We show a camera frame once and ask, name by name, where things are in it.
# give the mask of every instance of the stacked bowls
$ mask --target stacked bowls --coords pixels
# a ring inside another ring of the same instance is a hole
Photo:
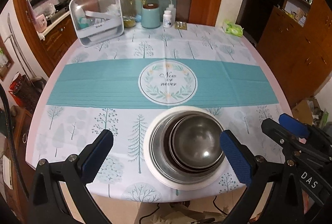
[[[149,126],[144,158],[162,183],[194,190],[215,181],[225,169],[218,120],[207,111],[189,106],[171,108]]]

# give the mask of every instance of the circular wreath logo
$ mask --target circular wreath logo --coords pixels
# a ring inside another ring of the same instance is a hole
[[[150,101],[175,106],[190,100],[197,90],[197,78],[186,65],[162,60],[145,67],[138,79],[141,93]]]

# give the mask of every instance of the stainless steel bowl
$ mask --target stainless steel bowl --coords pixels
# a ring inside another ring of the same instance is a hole
[[[212,167],[222,156],[219,137],[221,125],[207,114],[183,118],[172,134],[177,159],[193,169]]]
[[[222,152],[220,158],[214,165],[204,169],[195,169],[183,164],[180,165],[179,161],[176,161],[173,156],[174,154],[171,153],[172,143],[169,141],[172,131],[176,129],[179,122],[188,116],[204,114],[205,113],[197,111],[175,112],[167,116],[162,122],[154,127],[149,139],[150,158],[158,172],[168,180],[183,185],[203,182],[213,176],[215,171],[221,165],[225,157]]]

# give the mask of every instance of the clear plastic box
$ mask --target clear plastic box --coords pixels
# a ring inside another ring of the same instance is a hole
[[[120,0],[71,0],[69,10],[77,37],[85,46],[123,33]]]

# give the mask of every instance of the wooden lid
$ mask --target wooden lid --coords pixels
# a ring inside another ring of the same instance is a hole
[[[159,7],[158,4],[145,4],[145,5],[143,5],[144,9],[156,9],[158,7]]]

